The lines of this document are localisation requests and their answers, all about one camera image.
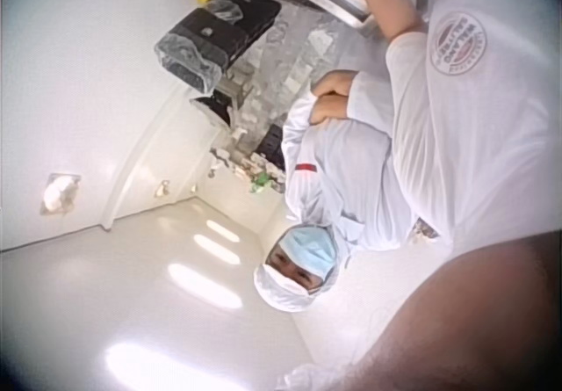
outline white coverall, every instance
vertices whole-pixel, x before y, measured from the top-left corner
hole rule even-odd
[[[348,255],[399,248],[417,217],[394,172],[390,84],[360,72],[349,92],[349,119],[310,126],[315,101],[307,89],[283,129],[287,206],[301,223],[330,226]]]
[[[394,166],[451,257],[562,228],[559,0],[433,0],[388,48]]]

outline circular logo patch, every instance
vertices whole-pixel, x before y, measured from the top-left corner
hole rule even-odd
[[[433,34],[431,62],[445,75],[468,72],[486,51],[486,31],[467,13],[447,15]]]

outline red stripe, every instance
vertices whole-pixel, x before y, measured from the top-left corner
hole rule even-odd
[[[297,164],[295,167],[296,171],[304,170],[304,171],[313,171],[316,172],[316,166],[314,164]]]

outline face mask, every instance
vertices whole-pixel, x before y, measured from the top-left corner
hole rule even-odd
[[[291,228],[285,233],[279,246],[293,263],[323,280],[335,266],[334,242],[324,228]]]

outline person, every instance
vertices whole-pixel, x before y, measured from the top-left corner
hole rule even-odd
[[[366,2],[400,189],[453,250],[334,390],[562,389],[560,1]]]
[[[306,85],[284,125],[285,201],[298,220],[255,272],[260,295],[286,312],[327,292],[359,250],[393,250],[417,220],[393,167],[390,84],[336,70]]]

